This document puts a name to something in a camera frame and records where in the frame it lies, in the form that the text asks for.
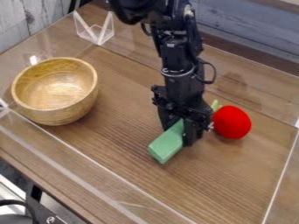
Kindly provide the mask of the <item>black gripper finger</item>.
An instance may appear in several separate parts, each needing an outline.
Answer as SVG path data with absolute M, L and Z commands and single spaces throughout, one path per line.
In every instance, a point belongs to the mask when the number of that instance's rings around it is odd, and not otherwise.
M 168 130 L 182 119 L 178 108 L 158 108 L 158 115 L 164 130 Z
M 211 129 L 211 117 L 194 115 L 183 119 L 183 145 L 192 146 L 202 138 L 203 132 Z

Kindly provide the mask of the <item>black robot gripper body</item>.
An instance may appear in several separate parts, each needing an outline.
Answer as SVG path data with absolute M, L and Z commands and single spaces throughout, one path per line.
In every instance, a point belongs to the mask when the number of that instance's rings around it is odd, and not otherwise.
M 211 106 L 203 99 L 204 86 L 212 80 L 204 80 L 204 70 L 190 71 L 162 70 L 164 85 L 154 85 L 154 105 L 159 108 L 178 108 L 182 119 L 188 116 L 210 116 Z

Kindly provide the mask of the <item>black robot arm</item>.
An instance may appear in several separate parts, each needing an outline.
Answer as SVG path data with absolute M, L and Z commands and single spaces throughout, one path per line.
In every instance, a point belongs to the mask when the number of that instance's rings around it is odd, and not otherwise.
M 176 122 L 183 125 L 183 144 L 191 146 L 211 125 L 211 106 L 203 99 L 207 79 L 200 58 L 203 39 L 198 29 L 196 11 L 190 0 L 108 0 L 118 19 L 140 25 L 154 40 L 162 59 L 164 84 L 154 85 L 154 105 L 164 129 Z

